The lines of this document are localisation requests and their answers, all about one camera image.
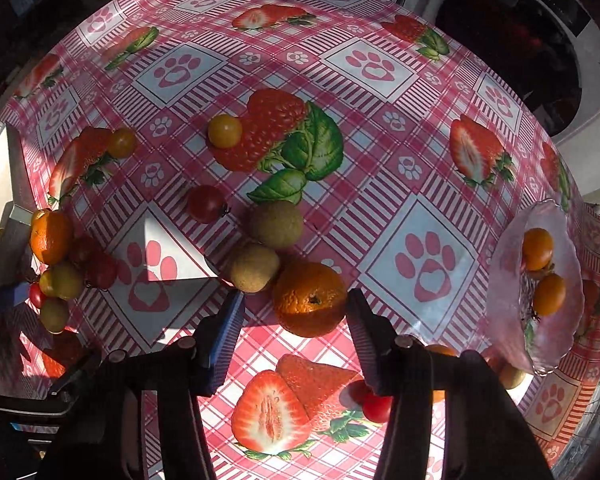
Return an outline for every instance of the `orange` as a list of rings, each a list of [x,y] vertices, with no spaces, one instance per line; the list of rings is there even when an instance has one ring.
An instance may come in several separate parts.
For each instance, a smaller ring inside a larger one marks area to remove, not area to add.
[[[31,225],[31,250],[44,264],[55,265],[64,260],[73,239],[74,226],[62,211],[45,209]]]
[[[547,266],[554,255],[554,239],[549,231],[534,227],[525,233],[522,241],[522,259],[527,270],[540,270]]]
[[[453,348],[449,348],[448,346],[444,345],[428,345],[426,349],[430,352],[435,352],[436,354],[452,355],[454,357],[458,356],[458,352],[456,352]],[[433,390],[433,403],[435,404],[441,400],[445,400],[445,391]]]
[[[135,131],[131,128],[118,128],[109,139],[107,152],[113,158],[129,158],[137,145]]]
[[[567,287],[561,276],[548,274],[536,287],[533,308],[538,316],[550,316],[558,312],[567,295]]]
[[[216,115],[209,121],[207,135],[209,142],[216,148],[226,150],[232,148],[242,137],[242,123],[240,119],[228,114]]]
[[[300,337],[328,334],[342,321],[347,288],[338,273],[315,262],[292,262],[273,288],[273,310],[285,330]]]

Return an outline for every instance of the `washing machine door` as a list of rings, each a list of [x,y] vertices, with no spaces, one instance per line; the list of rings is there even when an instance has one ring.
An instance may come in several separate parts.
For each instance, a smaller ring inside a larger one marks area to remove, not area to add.
[[[495,70],[552,137],[576,117],[582,69],[571,38],[590,21],[576,0],[405,0],[404,5]]]

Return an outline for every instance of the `pink checkered tablecloth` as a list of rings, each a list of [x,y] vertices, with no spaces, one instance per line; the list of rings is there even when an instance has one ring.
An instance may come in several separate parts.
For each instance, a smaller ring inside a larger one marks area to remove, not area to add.
[[[247,14],[253,19],[245,21],[245,11],[275,5],[302,12],[274,15],[272,23],[265,16],[261,28],[235,27],[262,19]],[[558,179],[561,163],[535,117],[458,42],[397,14],[408,16],[387,0],[114,0],[58,43],[0,114],[0,127],[11,123],[22,135],[38,205],[46,204],[62,151],[85,126],[124,124],[139,138],[131,158],[100,186],[81,186],[70,206],[75,224],[117,257],[131,280],[107,292],[87,290],[72,307],[69,327],[104,352],[138,354],[191,334],[201,317],[216,312],[227,287],[197,278],[222,266],[242,237],[241,219],[253,205],[248,194],[281,170],[228,171],[206,146],[205,127],[219,113],[243,115],[261,88],[312,102],[344,140],[341,164],[321,180],[304,181],[296,195],[305,220],[296,249],[362,288],[399,333],[458,351],[484,349],[495,244],[518,211],[547,197],[567,211],[583,276],[600,285],[600,217],[585,207],[568,170]],[[466,182],[450,147],[452,122],[461,115],[468,119],[456,124],[473,120],[495,132],[510,154],[512,182]],[[193,221],[184,201],[193,183],[218,186],[231,213],[210,225]],[[144,269],[164,279],[160,263],[167,257],[177,269],[170,266],[170,281],[139,279]],[[371,478],[384,435],[377,425],[366,424],[363,436],[346,442],[314,434],[310,458],[293,452],[290,460],[252,460],[235,445],[230,421],[238,398],[284,354],[360,370],[346,322],[327,336],[303,339],[277,325],[267,294],[248,296],[246,306],[227,381],[213,398],[200,399],[218,478]],[[44,337],[36,311],[17,310],[8,322],[27,356],[16,357],[22,366],[4,372],[0,389],[41,396],[50,380],[33,343],[34,335]],[[519,399],[551,464],[599,377],[594,316],[559,370],[533,378]],[[153,477],[161,461],[151,394],[145,413]],[[429,473],[437,479],[443,402],[432,417]]]

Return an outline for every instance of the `kiwi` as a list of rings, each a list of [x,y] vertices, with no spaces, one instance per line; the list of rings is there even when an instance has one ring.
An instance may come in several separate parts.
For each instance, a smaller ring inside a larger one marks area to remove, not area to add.
[[[505,390],[513,390],[522,384],[525,380],[526,373],[522,370],[514,368],[509,363],[504,363],[502,370],[498,374],[498,378],[504,386]]]
[[[286,249],[295,244],[300,239],[303,228],[302,214],[287,200],[258,204],[249,224],[251,236],[275,250]]]
[[[46,298],[40,307],[40,323],[52,334],[59,334],[69,321],[69,306],[58,298]]]
[[[249,243],[237,251],[229,279],[243,292],[259,292],[277,275],[280,258],[268,247]]]

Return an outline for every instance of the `yellow cherry tomato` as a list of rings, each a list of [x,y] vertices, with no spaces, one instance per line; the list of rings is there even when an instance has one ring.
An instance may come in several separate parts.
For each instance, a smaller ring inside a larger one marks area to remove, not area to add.
[[[228,114],[216,115],[209,121],[208,127],[209,142],[216,148],[225,150],[232,148],[242,136],[242,123],[236,117]]]
[[[109,139],[107,151],[113,158],[128,158],[136,150],[138,140],[131,128],[118,128]]]

